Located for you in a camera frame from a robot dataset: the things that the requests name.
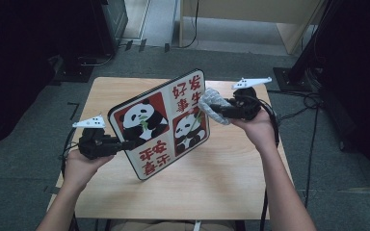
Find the sign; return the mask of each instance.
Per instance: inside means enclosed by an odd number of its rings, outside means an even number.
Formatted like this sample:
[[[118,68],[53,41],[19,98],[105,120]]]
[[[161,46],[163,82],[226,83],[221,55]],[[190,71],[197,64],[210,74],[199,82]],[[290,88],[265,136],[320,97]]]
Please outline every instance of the sign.
[[[125,154],[139,179],[146,180],[208,139],[208,117],[198,107],[204,91],[203,72],[196,69],[110,110],[119,140],[136,143]]]

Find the person's right hand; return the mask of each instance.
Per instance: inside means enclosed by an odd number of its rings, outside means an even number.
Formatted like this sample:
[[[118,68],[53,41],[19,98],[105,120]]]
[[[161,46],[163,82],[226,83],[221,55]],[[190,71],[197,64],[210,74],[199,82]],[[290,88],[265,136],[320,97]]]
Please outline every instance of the person's right hand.
[[[253,120],[232,119],[231,123],[242,128],[257,150],[276,147],[275,131],[269,115],[260,110]]]

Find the wooden table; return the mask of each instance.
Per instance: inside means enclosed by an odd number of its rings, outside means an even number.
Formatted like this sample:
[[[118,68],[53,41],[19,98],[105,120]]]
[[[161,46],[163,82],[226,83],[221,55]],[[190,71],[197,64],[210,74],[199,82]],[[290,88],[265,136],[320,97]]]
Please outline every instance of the wooden table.
[[[94,80],[81,119],[98,116],[168,80]],[[206,81],[207,88],[231,97],[234,82]],[[264,85],[255,87],[269,102]],[[146,181],[137,178],[124,152],[102,167],[81,193],[78,218],[260,219],[264,177],[257,150],[233,125],[210,120],[208,141]],[[114,136],[107,121],[106,134]],[[81,137],[77,129],[74,141]],[[282,144],[278,147],[290,174]],[[61,187],[62,176],[57,183]]]

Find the panda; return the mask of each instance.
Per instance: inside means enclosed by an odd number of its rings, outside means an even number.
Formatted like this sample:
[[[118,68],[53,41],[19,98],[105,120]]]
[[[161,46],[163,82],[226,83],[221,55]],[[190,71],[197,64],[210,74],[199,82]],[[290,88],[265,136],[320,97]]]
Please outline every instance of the panda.
[[[128,141],[134,141],[136,147],[161,135],[168,126],[167,119],[156,111],[149,99],[131,107],[119,117],[122,122],[122,135]]]
[[[206,132],[200,126],[198,113],[186,115],[176,124],[175,150],[176,155],[181,154],[189,147],[195,146],[205,136]]]

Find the cable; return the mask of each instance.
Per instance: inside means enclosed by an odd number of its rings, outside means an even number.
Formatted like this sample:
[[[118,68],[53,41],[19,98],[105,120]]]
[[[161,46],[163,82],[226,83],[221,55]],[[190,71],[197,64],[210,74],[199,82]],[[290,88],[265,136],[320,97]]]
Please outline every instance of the cable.
[[[262,99],[258,99],[260,106],[266,111],[266,113],[269,115],[270,121],[273,126],[273,130],[275,131],[275,142],[276,142],[276,147],[278,147],[279,144],[279,138],[278,138],[278,123],[276,120],[276,113],[273,110],[272,106],[268,104],[266,101]],[[262,208],[262,213],[260,217],[260,231],[264,230],[264,225],[266,223],[266,214],[267,214],[267,207],[268,207],[268,197],[267,197],[267,189],[264,190],[264,200],[263,200],[263,208]]]
[[[310,178],[311,178],[311,163],[312,163],[312,154],[313,154],[313,149],[314,149],[315,134],[317,131],[318,111],[319,111],[319,107],[317,107],[317,110],[315,111],[314,129],[313,129],[313,135],[311,138],[310,154],[308,156],[307,181],[305,184],[305,198],[304,198],[305,208],[307,208],[307,204],[308,204],[308,194],[309,194],[309,189],[310,189]]]
[[[78,145],[78,143],[74,144],[73,146],[70,146],[70,147],[66,148],[66,149],[65,149],[65,151],[68,151],[68,150],[70,150],[71,148],[76,147],[77,145]]]
[[[98,218],[95,220],[94,230],[98,231]]]
[[[233,94],[234,97],[241,97],[241,98],[248,98],[248,99],[251,99],[253,100],[254,102],[256,102],[257,104],[261,104],[260,103],[260,100],[258,98],[255,98],[255,97],[251,97],[251,96],[248,96],[248,95],[242,95],[242,94]]]
[[[83,59],[83,58],[87,58],[87,57],[79,57],[79,58],[77,58],[77,60],[80,60],[80,59]],[[107,64],[112,58],[113,58],[113,55],[109,55],[108,60],[104,61],[103,63],[100,63],[100,64],[80,64],[80,65],[81,66],[101,66],[101,65]]]
[[[197,34],[198,34],[198,12],[199,12],[199,0],[197,1],[197,12],[195,13],[195,35],[194,35],[194,39],[192,39],[191,43],[189,43],[188,45],[182,46],[182,47],[179,47],[179,48],[182,48],[182,49],[188,48],[194,43],[195,39],[197,39]]]
[[[311,84],[318,90],[322,87],[321,83],[318,82],[318,77],[315,75],[312,71],[312,69],[309,67],[305,70],[305,76],[307,79],[311,82]]]
[[[197,33],[197,28],[195,25],[197,25],[196,23],[194,23],[194,21],[191,19],[191,24],[192,24],[192,28],[194,28],[194,31],[195,31],[195,34]],[[199,46],[199,39],[197,39],[197,45],[195,47],[198,47]]]
[[[68,147],[68,144],[70,143],[71,136],[73,135],[73,133],[75,131],[76,131],[76,128],[73,127],[73,128],[71,128],[70,132],[68,132],[65,145],[63,146],[63,152],[62,152],[61,155],[59,155],[59,159],[62,160],[61,170],[62,170],[63,177],[65,177],[65,168],[66,168],[66,156],[65,156],[65,152],[67,150],[69,150],[69,148],[67,148],[67,147]]]
[[[313,150],[314,150],[314,141],[315,141],[315,135],[316,135],[316,131],[317,131],[318,113],[319,113],[319,109],[321,107],[321,102],[317,101],[315,98],[320,97],[320,95],[318,93],[302,94],[302,93],[284,92],[284,91],[278,91],[278,90],[268,90],[268,92],[287,94],[287,95],[293,95],[293,96],[300,96],[300,97],[304,98],[304,101],[303,101],[303,103],[305,105],[304,109],[301,109],[298,112],[296,112],[294,114],[291,114],[291,115],[285,115],[284,117],[282,117],[280,119],[280,121],[282,121],[283,119],[287,119],[287,118],[297,116],[297,115],[303,113],[304,111],[306,111],[307,109],[315,109],[316,110],[315,118],[314,118],[313,134],[312,134],[312,137],[311,137],[310,151],[309,151],[309,155],[308,155],[307,179],[306,179],[305,193],[304,193],[304,206],[305,206],[305,208],[307,208],[308,198],[309,198],[310,182],[311,182],[311,164],[312,164],[312,156],[313,156]],[[309,105],[307,103],[308,99],[311,99],[314,104]]]

